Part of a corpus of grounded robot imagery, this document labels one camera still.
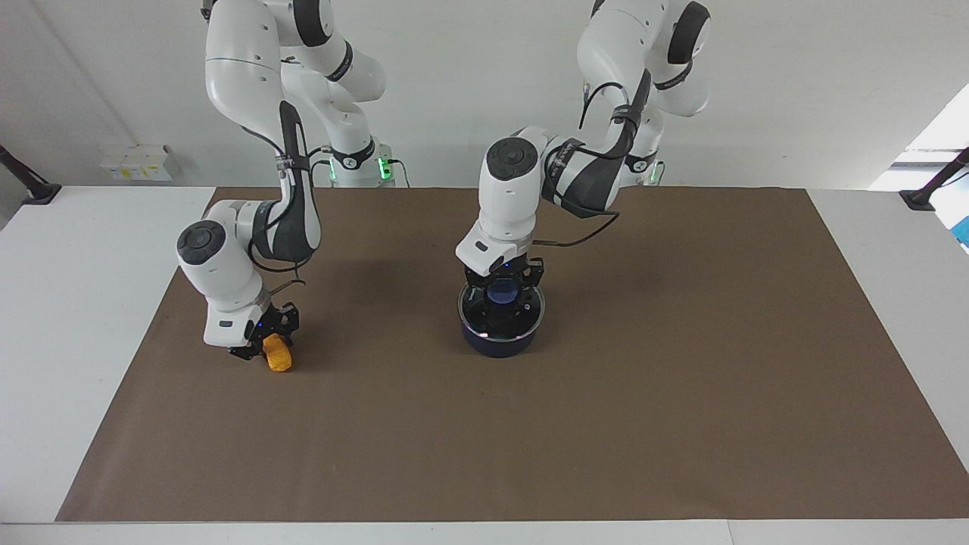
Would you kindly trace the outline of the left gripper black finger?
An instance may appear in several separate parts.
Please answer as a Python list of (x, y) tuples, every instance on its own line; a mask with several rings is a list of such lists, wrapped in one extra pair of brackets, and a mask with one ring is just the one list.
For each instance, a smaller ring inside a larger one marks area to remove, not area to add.
[(486, 307), (489, 276), (482, 276), (475, 270), (464, 266), (465, 287), (463, 289), (464, 307)]
[(517, 304), (533, 304), (542, 296), (539, 285), (544, 275), (543, 259), (516, 259)]

